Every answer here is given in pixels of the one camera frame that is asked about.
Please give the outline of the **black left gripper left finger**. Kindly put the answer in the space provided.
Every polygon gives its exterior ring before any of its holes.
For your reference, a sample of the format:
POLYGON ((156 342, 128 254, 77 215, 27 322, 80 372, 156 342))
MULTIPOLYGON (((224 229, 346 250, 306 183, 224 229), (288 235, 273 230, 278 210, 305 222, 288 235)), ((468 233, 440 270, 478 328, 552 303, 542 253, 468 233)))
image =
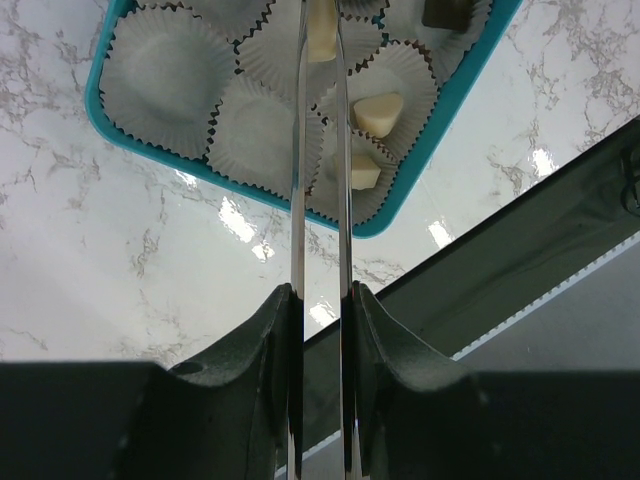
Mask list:
POLYGON ((270 479, 285 442, 292 288, 223 338, 154 362, 5 362, 5 479, 270 479))

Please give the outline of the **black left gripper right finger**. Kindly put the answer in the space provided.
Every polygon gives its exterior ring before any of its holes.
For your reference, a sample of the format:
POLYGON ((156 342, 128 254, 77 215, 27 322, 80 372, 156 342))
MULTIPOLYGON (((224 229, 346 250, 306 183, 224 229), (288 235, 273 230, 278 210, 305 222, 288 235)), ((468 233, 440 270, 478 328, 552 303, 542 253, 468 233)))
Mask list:
POLYGON ((635 479, 639 375, 481 371, 352 288, 361 466, 372 479, 635 479))

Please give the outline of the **white chocolate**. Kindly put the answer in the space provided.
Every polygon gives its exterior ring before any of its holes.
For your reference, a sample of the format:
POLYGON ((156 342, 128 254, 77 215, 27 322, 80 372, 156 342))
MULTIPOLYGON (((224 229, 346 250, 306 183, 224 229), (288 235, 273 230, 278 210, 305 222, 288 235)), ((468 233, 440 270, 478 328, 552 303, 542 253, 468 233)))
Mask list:
POLYGON ((351 159, 351 188, 356 191, 373 189, 381 167, 368 155, 356 154, 351 159))
POLYGON ((322 63, 336 57, 338 13, 333 0, 311 0, 308 3, 308 60, 322 63))
POLYGON ((403 97, 392 92, 358 100, 353 110, 359 129, 384 138, 394 129, 403 107, 403 97))

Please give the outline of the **metal tongs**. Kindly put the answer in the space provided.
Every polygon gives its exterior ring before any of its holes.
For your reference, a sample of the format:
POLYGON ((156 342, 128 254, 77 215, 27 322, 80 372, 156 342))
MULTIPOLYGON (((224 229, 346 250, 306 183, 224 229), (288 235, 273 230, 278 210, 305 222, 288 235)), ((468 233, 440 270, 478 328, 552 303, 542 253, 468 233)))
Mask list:
POLYGON ((309 247, 318 247, 318 258, 331 264, 340 279, 340 434, 342 441, 342 471, 345 479, 363 477, 356 413, 356 319, 353 294, 352 261, 352 188, 351 188, 351 130, 347 92, 347 70, 344 62, 344 47, 341 25, 336 35, 336 79, 337 79, 337 156, 338 156, 338 203, 339 230, 334 234, 337 245, 334 253, 328 250, 327 235, 318 236, 315 227, 306 228, 306 194, 304 170, 307 147, 307 67, 308 3, 300 3, 300 28, 297 50, 296 113, 293 126, 293 180, 291 194, 291 285, 294 293, 293 314, 296 322, 289 337, 291 352, 296 355, 291 366, 303 365, 304 326, 307 309, 305 300, 305 260, 309 247))

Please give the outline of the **dark chocolate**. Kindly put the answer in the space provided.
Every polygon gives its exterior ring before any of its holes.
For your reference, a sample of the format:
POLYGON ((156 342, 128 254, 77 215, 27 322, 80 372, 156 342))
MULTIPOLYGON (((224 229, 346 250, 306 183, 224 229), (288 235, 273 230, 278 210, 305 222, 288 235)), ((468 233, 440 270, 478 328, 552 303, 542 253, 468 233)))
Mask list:
POLYGON ((421 22, 426 27, 465 32, 473 6, 472 0, 425 0, 421 22))

